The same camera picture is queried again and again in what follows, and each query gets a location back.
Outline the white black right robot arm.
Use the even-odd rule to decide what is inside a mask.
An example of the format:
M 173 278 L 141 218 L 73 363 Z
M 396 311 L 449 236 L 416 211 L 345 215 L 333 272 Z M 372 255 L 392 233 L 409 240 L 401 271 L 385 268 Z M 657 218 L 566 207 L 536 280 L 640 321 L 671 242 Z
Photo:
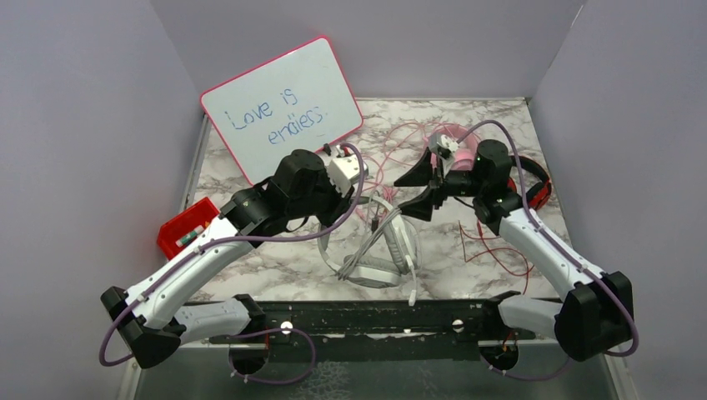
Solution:
M 558 342 L 565 354 L 583 362 L 611 354 L 614 347 L 637 344 L 631 281 L 606 273 L 580 256 L 543 224 L 524 196 L 509 186 L 513 164 L 506 145 L 483 140 L 470 170 L 453 170 L 456 145 L 431 144 L 423 156 L 394 181 L 397 188 L 423 191 L 400 204 L 403 215 L 429 221 L 447 198 L 467 197 L 478 221 L 521 252 L 559 295 L 556 302 L 506 292 L 484 302 L 481 328 L 500 339 L 513 329 Z

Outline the grey white headphones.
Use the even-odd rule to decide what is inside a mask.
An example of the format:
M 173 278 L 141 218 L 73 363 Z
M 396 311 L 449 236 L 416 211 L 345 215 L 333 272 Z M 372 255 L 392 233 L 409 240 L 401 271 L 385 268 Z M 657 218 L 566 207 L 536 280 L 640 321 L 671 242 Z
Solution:
M 318 252 L 339 280 L 364 288 L 396 288 L 411 282 L 408 305 L 418 300 L 418 272 L 422 257 L 419 235 L 399 207 L 377 193 L 362 197 L 364 236 L 358 246 L 338 260 L 328 253 L 329 235 L 317 240 Z

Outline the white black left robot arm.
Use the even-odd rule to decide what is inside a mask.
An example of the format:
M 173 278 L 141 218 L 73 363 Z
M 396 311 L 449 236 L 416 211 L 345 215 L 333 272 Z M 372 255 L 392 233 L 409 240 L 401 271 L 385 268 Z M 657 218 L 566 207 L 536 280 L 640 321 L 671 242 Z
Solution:
M 186 343 L 223 335 L 246 343 L 258 338 L 263 313 L 251 297 L 201 306 L 187 302 L 261 244 L 314 240 L 354 213 L 365 162 L 351 143 L 338 150 L 329 163 L 309 150 L 292 151 L 272 176 L 234 193 L 205 230 L 151 276 L 128 289 L 107 289 L 101 302 L 112 324 L 99 349 L 100 364 L 134 359 L 147 369 Z

